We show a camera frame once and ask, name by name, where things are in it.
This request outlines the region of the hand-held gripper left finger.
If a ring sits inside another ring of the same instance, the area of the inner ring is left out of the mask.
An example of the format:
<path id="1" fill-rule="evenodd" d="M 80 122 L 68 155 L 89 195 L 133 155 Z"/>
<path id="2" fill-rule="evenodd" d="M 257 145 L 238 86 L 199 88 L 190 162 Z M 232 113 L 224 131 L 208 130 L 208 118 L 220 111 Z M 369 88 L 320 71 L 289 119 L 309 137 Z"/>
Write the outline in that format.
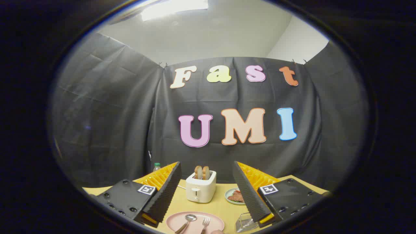
<path id="1" fill-rule="evenodd" d="M 181 163 L 171 163 L 134 181 L 122 179 L 95 200 L 123 217 L 156 228 L 164 219 L 181 175 Z"/>

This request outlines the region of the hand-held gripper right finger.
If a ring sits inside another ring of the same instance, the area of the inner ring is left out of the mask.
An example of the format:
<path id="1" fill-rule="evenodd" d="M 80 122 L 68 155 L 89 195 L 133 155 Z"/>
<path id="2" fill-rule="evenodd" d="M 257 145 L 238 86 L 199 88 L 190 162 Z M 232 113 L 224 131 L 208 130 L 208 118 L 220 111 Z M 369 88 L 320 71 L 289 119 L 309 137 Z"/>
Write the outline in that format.
<path id="1" fill-rule="evenodd" d="M 259 227 L 282 222 L 331 196 L 319 192 L 296 178 L 277 179 L 238 161 L 233 163 L 233 177 L 248 212 Z"/>

